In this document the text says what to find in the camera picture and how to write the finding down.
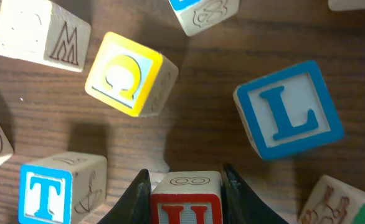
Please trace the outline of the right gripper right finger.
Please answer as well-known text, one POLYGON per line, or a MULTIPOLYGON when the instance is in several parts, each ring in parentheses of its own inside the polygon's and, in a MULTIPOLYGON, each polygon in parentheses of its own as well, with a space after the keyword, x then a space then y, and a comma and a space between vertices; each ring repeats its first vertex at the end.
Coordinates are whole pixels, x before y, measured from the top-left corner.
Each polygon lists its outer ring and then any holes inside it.
POLYGON ((222 212, 226 224, 288 224, 230 164, 223 165, 222 212))

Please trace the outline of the red U block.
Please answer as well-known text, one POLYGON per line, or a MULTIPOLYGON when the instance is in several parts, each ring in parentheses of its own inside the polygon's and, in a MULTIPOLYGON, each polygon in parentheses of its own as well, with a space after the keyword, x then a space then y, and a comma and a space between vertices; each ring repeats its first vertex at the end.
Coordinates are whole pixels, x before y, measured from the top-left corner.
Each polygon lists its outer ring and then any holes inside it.
POLYGON ((223 223, 218 171, 169 172, 150 195, 154 224, 223 223))

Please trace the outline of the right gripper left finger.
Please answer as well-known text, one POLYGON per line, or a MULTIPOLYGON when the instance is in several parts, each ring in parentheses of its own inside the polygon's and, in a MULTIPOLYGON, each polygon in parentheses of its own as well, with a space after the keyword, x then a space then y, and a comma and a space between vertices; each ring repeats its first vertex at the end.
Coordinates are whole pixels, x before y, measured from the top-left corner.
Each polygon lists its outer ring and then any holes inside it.
POLYGON ((142 169, 98 224, 150 224, 150 193, 149 172, 142 169))

